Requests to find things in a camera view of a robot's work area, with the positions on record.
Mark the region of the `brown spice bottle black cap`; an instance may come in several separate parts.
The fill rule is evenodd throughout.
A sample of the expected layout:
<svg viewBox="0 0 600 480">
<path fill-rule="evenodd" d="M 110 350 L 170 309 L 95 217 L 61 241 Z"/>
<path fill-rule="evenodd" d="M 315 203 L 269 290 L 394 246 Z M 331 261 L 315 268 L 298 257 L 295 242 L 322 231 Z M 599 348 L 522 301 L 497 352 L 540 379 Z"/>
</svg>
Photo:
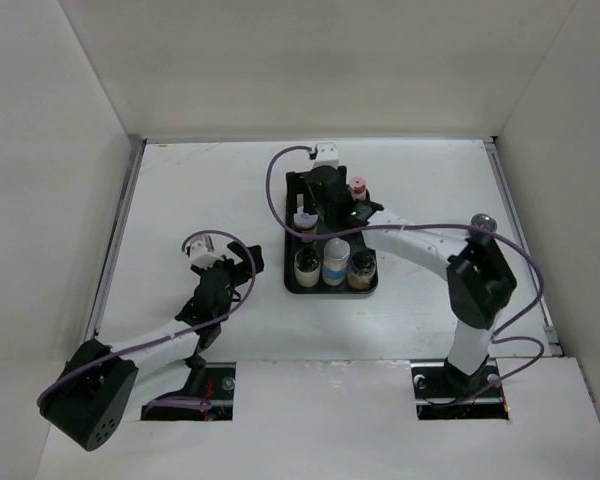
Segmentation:
<svg viewBox="0 0 600 480">
<path fill-rule="evenodd" d="M 369 290 L 376 274 L 377 263 L 375 253 L 370 249 L 363 249 L 355 253 L 349 261 L 347 282 L 358 291 Z"/>
</svg>

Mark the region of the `white powder bottle silver cap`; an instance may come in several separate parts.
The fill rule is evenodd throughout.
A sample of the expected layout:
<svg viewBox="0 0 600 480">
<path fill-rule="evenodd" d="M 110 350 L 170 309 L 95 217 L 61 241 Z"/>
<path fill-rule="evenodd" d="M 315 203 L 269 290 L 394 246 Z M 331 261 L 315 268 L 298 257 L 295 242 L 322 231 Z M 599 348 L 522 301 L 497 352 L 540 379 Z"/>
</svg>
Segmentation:
<svg viewBox="0 0 600 480">
<path fill-rule="evenodd" d="M 472 216 L 470 224 L 481 230 L 496 232 L 498 228 L 497 221 L 485 213 L 476 213 Z"/>
</svg>

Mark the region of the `white powder bottle black cap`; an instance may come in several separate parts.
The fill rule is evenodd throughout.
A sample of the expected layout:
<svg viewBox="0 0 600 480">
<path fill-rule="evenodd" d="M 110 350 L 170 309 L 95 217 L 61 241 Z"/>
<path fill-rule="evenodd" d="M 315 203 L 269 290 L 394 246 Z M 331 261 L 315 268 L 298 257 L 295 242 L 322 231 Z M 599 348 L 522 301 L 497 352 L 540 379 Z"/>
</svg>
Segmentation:
<svg viewBox="0 0 600 480">
<path fill-rule="evenodd" d="M 294 277 L 303 288 L 312 288 L 320 278 L 321 260 L 311 246 L 301 247 L 294 257 Z"/>
</svg>

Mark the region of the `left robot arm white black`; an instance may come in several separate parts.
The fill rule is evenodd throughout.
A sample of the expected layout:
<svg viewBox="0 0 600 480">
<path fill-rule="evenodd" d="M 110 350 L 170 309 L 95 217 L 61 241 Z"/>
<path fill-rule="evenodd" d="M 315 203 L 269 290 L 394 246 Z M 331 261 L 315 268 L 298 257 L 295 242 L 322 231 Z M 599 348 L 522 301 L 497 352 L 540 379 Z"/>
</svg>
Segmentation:
<svg viewBox="0 0 600 480">
<path fill-rule="evenodd" d="M 84 342 L 54 384 L 43 391 L 37 406 L 43 418 L 87 451 L 99 447 L 109 428 L 123 418 L 134 386 L 176 361 L 170 386 L 186 399 L 204 387 L 204 373 L 189 364 L 209 348 L 226 321 L 246 301 L 238 288 L 264 270 L 262 248 L 230 236 L 227 248 L 237 258 L 215 252 L 213 231 L 185 241 L 182 252 L 199 276 L 192 297 L 167 325 L 122 346 L 96 339 Z"/>
</svg>

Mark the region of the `pink cap spice bottle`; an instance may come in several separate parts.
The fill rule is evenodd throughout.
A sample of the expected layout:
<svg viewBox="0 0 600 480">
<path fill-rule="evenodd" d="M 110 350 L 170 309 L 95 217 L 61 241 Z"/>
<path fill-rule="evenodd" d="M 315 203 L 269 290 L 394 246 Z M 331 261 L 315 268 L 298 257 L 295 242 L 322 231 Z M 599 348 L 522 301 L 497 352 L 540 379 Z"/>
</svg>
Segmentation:
<svg viewBox="0 0 600 480">
<path fill-rule="evenodd" d="M 348 183 L 348 190 L 355 201 L 365 201 L 368 197 L 367 182 L 364 177 L 352 177 Z"/>
</svg>

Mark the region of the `tall blue label spice jar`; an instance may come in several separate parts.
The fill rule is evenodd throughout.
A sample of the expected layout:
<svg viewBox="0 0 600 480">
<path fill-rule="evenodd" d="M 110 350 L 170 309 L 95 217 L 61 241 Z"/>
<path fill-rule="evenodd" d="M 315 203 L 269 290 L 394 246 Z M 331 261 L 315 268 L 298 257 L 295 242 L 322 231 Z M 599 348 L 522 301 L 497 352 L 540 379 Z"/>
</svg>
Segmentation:
<svg viewBox="0 0 600 480">
<path fill-rule="evenodd" d="M 340 285 L 346 276 L 351 253 L 350 245 L 341 238 L 328 240 L 324 245 L 322 279 L 328 286 Z"/>
</svg>

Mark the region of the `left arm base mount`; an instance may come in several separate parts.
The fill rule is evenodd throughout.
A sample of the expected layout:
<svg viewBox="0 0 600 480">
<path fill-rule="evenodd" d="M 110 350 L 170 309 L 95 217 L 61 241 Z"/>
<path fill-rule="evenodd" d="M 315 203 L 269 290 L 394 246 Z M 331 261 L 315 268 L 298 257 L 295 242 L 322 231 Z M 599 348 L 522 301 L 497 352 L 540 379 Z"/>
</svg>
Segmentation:
<svg viewBox="0 0 600 480">
<path fill-rule="evenodd" d="M 196 357 L 186 366 L 188 375 L 183 385 L 165 391 L 143 405 L 141 421 L 214 422 L 233 419 L 236 363 L 208 363 L 202 357 Z"/>
</svg>

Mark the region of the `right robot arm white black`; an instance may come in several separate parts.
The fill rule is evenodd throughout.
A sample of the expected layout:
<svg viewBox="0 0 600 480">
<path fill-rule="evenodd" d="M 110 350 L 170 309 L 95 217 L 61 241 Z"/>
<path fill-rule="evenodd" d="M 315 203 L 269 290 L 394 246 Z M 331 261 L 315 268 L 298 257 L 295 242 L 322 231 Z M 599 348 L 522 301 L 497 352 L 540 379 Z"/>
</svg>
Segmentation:
<svg viewBox="0 0 600 480">
<path fill-rule="evenodd" d="M 442 393 L 467 396 L 485 378 L 494 323 L 517 280 L 493 237 L 456 239 L 408 230 L 405 220 L 372 201 L 365 181 L 345 167 L 286 175 L 285 284 L 296 294 L 372 292 L 377 256 L 389 253 L 439 276 L 456 317 L 442 367 Z"/>
</svg>

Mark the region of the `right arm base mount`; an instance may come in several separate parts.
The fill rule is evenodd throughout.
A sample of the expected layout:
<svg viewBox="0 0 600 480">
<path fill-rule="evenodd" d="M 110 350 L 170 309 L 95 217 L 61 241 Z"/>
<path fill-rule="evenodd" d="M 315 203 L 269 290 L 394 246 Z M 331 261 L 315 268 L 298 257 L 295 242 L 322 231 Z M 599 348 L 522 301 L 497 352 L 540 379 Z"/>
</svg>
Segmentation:
<svg viewBox="0 0 600 480">
<path fill-rule="evenodd" d="M 488 362 L 468 384 L 453 379 L 440 362 L 413 364 L 411 375 L 419 420 L 509 419 L 502 388 L 489 385 L 499 377 L 494 362 Z"/>
</svg>

